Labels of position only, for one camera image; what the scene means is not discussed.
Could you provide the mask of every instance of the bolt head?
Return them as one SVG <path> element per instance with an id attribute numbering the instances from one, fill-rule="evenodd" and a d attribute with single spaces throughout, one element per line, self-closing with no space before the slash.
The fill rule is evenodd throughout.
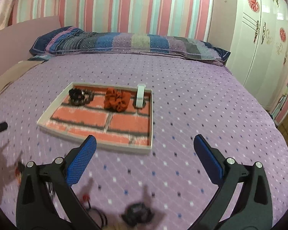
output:
<path id="1" fill-rule="evenodd" d="M 30 161 L 30 162 L 27 163 L 27 167 L 28 167 L 28 168 L 33 167 L 33 165 L 34 165 L 34 162 L 32 162 L 32 161 Z"/>
<path id="2" fill-rule="evenodd" d="M 234 163 L 236 162 L 236 161 L 234 160 L 234 158 L 231 158 L 231 157 L 230 157 L 230 158 L 227 158 L 226 161 L 227 161 L 228 164 L 234 164 Z"/>
<path id="3" fill-rule="evenodd" d="M 261 162 L 256 162 L 255 165 L 257 166 L 257 168 L 262 168 L 262 163 Z"/>
<path id="4" fill-rule="evenodd" d="M 55 159 L 54 161 L 56 164 L 61 164 L 63 162 L 63 158 L 62 157 L 58 157 Z"/>

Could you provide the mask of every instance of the brick pattern tray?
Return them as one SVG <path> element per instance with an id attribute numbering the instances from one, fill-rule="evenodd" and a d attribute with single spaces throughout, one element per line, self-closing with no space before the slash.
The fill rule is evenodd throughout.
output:
<path id="1" fill-rule="evenodd" d="M 108 87 L 131 93 L 126 111 L 118 113 L 104 109 Z M 71 88 L 90 89 L 94 92 L 94 100 L 84 106 L 72 106 L 68 95 Z M 51 103 L 37 124 L 42 130 L 68 140 L 83 142 L 88 135 L 93 135 L 98 148 L 147 154 L 152 149 L 152 91 L 144 91 L 146 105 L 143 109 L 133 107 L 136 93 L 137 88 L 71 83 Z"/>

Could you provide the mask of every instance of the striped wallpaper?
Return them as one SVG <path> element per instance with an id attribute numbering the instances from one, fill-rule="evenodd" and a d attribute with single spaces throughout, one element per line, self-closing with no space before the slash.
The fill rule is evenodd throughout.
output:
<path id="1" fill-rule="evenodd" d="M 18 0 L 13 24 L 58 15 L 62 26 L 204 40 L 211 0 Z"/>

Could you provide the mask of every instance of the purple bedspread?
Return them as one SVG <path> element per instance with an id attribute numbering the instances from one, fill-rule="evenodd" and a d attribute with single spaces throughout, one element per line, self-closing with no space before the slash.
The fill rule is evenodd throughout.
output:
<path id="1" fill-rule="evenodd" d="M 193 137 L 199 133 L 225 157 L 247 165 L 261 161 L 270 184 L 273 222 L 287 210 L 285 141 L 269 115 L 224 67 L 162 56 L 82 54 L 54 57 L 36 66 L 0 96 L 0 122 L 9 124 L 0 134 L 0 206 L 12 222 L 17 159 L 50 163 L 78 146 L 36 125 L 72 81 L 131 87 L 146 83 L 154 92 L 153 152 L 138 156 L 97 150 L 72 187 L 79 197 L 89 193 L 91 204 L 106 213 L 110 224 L 120 221 L 126 205 L 138 201 L 156 211 L 154 221 L 139 229 L 184 230 L 197 219 L 217 190 L 194 154 Z M 55 207 L 65 217 L 57 198 Z"/>

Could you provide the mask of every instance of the headboard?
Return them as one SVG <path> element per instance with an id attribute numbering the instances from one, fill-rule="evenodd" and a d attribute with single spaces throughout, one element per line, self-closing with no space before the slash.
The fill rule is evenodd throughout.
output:
<path id="1" fill-rule="evenodd" d="M 37 37 L 60 28 L 58 16 L 49 16 L 11 25 L 0 30 L 0 75 L 32 55 L 29 49 Z"/>

